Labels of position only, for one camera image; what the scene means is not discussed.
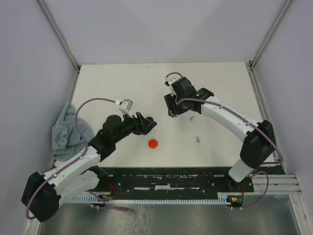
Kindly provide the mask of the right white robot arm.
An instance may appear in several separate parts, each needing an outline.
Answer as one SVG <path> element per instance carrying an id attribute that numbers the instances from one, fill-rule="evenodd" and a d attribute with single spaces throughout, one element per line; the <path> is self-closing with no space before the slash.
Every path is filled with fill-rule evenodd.
<path id="1" fill-rule="evenodd" d="M 232 132 L 241 142 L 240 156 L 229 170 L 224 185 L 229 191 L 242 186 L 242 180 L 258 169 L 266 159 L 277 152 L 272 124 L 268 120 L 257 122 L 231 109 L 206 88 L 196 90 L 190 80 L 172 72 L 165 77 L 170 93 L 164 96 L 168 115 L 176 117 L 193 111 L 209 117 Z"/>

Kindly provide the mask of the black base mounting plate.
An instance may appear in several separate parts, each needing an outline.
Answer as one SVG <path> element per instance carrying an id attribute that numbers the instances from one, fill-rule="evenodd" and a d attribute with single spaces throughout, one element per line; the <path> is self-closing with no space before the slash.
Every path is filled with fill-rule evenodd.
<path id="1" fill-rule="evenodd" d="M 102 167 L 108 175 L 96 191 L 111 183 L 117 191 L 155 188 L 204 189 L 211 192 L 254 192 L 248 177 L 236 183 L 228 175 L 229 167 Z"/>

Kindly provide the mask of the aluminium frame post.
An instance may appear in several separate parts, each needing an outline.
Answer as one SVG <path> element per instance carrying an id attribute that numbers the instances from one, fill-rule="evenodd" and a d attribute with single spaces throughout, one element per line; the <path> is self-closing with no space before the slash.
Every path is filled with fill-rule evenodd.
<path id="1" fill-rule="evenodd" d="M 74 56 L 74 53 L 70 49 L 70 46 L 69 46 L 65 36 L 63 35 L 60 27 L 58 26 L 47 2 L 45 0 L 36 0 L 36 2 L 39 5 L 40 9 L 42 10 L 44 16 L 46 17 L 53 33 L 55 34 L 57 40 L 59 41 L 59 43 L 60 43 L 62 49 L 64 50 L 67 58 L 70 60 L 74 69 L 76 71 L 79 71 L 81 66 L 77 63 L 75 56 Z"/>
<path id="2" fill-rule="evenodd" d="M 269 46 L 272 38 L 274 37 L 276 31 L 278 30 L 280 24 L 285 18 L 286 14 L 290 10 L 293 0 L 283 0 L 279 9 L 277 10 L 264 38 L 262 39 L 261 44 L 255 52 L 253 59 L 249 63 L 251 70 L 255 69 L 259 61 L 261 60 L 263 54 L 265 53 L 267 47 Z"/>

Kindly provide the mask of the red earbud charging case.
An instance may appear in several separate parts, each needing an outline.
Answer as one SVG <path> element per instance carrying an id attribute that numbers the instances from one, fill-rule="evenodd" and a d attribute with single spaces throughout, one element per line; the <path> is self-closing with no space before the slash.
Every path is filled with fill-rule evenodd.
<path id="1" fill-rule="evenodd" d="M 148 141 L 148 146 L 151 148 L 151 149 L 155 149 L 158 147 L 158 141 L 156 139 L 150 139 Z"/>

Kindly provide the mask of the right aluminium frame post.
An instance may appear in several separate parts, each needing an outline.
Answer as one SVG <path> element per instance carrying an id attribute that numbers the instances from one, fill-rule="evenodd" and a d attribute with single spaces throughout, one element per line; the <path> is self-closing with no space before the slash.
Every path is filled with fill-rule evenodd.
<path id="1" fill-rule="evenodd" d="M 276 31 L 278 30 L 280 24 L 285 18 L 286 14 L 290 10 L 293 0 L 283 0 L 279 9 L 277 10 L 264 38 L 262 39 L 261 44 L 255 52 L 253 59 L 249 63 L 251 70 L 255 69 L 259 61 L 261 60 L 263 54 L 265 53 L 267 47 L 269 46 L 272 38 L 274 37 Z"/>

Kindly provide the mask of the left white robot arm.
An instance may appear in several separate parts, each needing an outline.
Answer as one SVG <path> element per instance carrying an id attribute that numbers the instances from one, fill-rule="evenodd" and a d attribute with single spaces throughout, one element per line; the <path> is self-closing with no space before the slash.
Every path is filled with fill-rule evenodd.
<path id="1" fill-rule="evenodd" d="M 147 135 L 156 125 L 152 117 L 144 117 L 140 112 L 132 117 L 107 117 L 86 149 L 53 170 L 29 176 L 22 195 L 27 219 L 45 222 L 76 195 L 94 188 L 105 190 L 107 173 L 98 164 L 116 150 L 119 141 L 130 134 Z"/>

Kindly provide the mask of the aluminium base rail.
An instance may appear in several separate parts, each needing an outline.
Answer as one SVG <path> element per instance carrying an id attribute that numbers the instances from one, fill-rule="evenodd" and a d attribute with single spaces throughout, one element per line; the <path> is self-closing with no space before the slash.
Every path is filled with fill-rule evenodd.
<path id="1" fill-rule="evenodd" d="M 262 195 L 266 189 L 266 195 L 300 195 L 301 189 L 295 175 L 266 175 L 260 174 L 252 178 L 254 192 L 250 195 Z"/>

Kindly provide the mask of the left aluminium frame post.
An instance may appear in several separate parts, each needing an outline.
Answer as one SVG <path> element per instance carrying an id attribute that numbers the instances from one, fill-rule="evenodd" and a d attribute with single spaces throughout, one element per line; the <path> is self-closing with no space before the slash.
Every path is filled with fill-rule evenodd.
<path id="1" fill-rule="evenodd" d="M 74 56 L 74 53 L 70 49 L 70 46 L 69 46 L 65 36 L 63 35 L 60 27 L 58 26 L 47 2 L 45 0 L 36 0 L 36 2 L 39 5 L 40 9 L 42 10 L 44 16 L 46 17 L 53 33 L 55 34 L 57 40 L 59 41 L 59 43 L 60 43 L 62 49 L 64 50 L 67 58 L 70 60 L 74 69 L 76 71 L 79 71 L 81 66 L 77 63 L 75 56 Z"/>

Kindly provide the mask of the blue-grey cloth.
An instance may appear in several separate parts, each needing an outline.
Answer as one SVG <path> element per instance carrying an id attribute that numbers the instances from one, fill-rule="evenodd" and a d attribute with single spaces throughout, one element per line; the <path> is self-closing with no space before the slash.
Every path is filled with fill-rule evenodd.
<path id="1" fill-rule="evenodd" d="M 52 127 L 52 151 L 56 161 L 65 162 L 85 148 L 80 132 L 87 141 L 93 138 L 92 129 L 83 119 L 78 118 L 78 124 L 75 124 L 75 115 L 74 106 L 66 103 Z"/>

